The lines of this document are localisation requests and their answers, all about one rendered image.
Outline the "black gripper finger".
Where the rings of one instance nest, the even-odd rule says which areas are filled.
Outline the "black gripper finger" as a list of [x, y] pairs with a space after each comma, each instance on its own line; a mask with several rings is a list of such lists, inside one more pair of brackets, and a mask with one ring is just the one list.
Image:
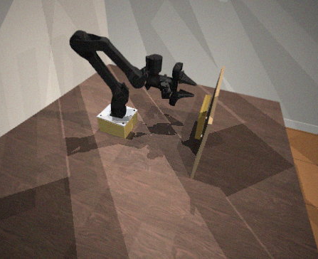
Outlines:
[[178, 95], [176, 96], [176, 101], [180, 98], [183, 98], [183, 97], [193, 97], [193, 96], [194, 96], [194, 94], [180, 89]]
[[180, 77], [179, 77], [179, 84], [187, 84], [187, 85], [193, 85], [193, 86], [196, 86], [197, 84], [192, 80], [190, 79], [185, 73], [184, 71], [182, 71]]

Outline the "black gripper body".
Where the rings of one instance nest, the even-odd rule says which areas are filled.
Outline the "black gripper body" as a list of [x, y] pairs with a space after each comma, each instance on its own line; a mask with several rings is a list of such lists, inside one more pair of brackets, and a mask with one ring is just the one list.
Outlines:
[[173, 71], [172, 71], [172, 78], [167, 77], [166, 74], [161, 75], [159, 78], [159, 81], [160, 80], [171, 80], [171, 84], [169, 84], [171, 92], [172, 92], [171, 96], [169, 98], [169, 104], [171, 106], [175, 106], [175, 104], [176, 104], [176, 96], [179, 93], [177, 91], [177, 86], [178, 86], [179, 77], [182, 73], [182, 68], [183, 68], [183, 63], [177, 62], [173, 68]]

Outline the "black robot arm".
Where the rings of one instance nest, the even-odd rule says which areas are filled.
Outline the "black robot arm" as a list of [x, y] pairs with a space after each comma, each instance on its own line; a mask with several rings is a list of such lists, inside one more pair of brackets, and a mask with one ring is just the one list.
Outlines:
[[[171, 80], [160, 80], [162, 56], [159, 54], [146, 55], [146, 66], [139, 70], [134, 67], [111, 43], [107, 37], [97, 36], [78, 30], [70, 37], [70, 47], [82, 58], [86, 59], [96, 70], [103, 81], [112, 91], [110, 116], [123, 118], [127, 113], [129, 100], [129, 88], [125, 83], [119, 83], [112, 72], [103, 63], [96, 51], [103, 51], [121, 71], [127, 76], [128, 81], [134, 88], [150, 87], [161, 90], [161, 98], [169, 99]], [[148, 75], [147, 75], [148, 74]], [[148, 76], [148, 77], [147, 77]], [[145, 84], [146, 81], [146, 84]], [[158, 87], [158, 83], [161, 85]]]

